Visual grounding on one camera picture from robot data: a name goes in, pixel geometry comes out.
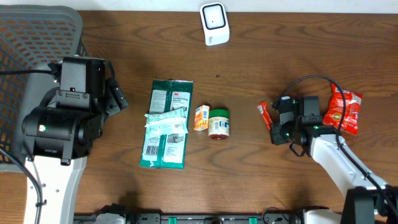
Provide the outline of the red instant coffee stick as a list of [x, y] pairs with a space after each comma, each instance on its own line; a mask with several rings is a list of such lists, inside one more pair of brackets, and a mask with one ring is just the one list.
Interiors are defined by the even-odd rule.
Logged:
[[257, 108], [258, 108], [268, 130], [271, 130], [272, 118], [268, 111], [268, 104], [265, 101], [262, 101], [257, 105]]

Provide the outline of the green lid jar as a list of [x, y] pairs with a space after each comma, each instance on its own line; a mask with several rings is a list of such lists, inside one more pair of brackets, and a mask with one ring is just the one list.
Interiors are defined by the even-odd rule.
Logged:
[[210, 110], [208, 136], [214, 140], [229, 138], [229, 111], [224, 109]]

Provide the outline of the orange snack packet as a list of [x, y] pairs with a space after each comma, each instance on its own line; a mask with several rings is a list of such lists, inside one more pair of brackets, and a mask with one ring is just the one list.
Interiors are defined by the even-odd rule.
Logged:
[[203, 131], [208, 128], [210, 107], [201, 105], [195, 110], [194, 130]]

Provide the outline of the green 3M gloves package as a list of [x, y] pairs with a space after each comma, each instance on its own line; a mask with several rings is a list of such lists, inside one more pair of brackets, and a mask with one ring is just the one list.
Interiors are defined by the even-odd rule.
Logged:
[[[187, 128], [192, 101], [193, 82], [154, 80], [148, 114], [164, 113], [183, 108]], [[158, 169], [183, 169], [187, 134], [169, 134], [145, 139], [139, 165]]]

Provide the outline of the pale green wipes pack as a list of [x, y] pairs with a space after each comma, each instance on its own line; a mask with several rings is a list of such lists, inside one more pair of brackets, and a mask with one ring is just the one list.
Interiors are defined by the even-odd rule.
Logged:
[[187, 117], [183, 108], [158, 113], [145, 114], [145, 139], [157, 138], [169, 134], [187, 134]]

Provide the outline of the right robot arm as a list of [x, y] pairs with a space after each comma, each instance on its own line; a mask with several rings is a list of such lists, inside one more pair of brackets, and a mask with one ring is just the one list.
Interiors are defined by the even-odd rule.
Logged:
[[341, 213], [325, 207], [303, 208], [280, 214], [287, 223], [375, 223], [376, 215], [397, 223], [397, 187], [375, 175], [348, 147], [333, 126], [325, 126], [316, 96], [290, 98], [273, 102], [280, 119], [271, 124], [271, 141], [301, 146], [300, 156], [307, 155], [320, 164], [345, 199]]

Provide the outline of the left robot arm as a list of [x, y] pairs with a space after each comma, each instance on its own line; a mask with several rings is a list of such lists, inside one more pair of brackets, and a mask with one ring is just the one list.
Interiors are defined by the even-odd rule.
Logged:
[[24, 223], [72, 223], [78, 186], [105, 121], [127, 108], [111, 62], [65, 57], [28, 79], [16, 144], [26, 152]]

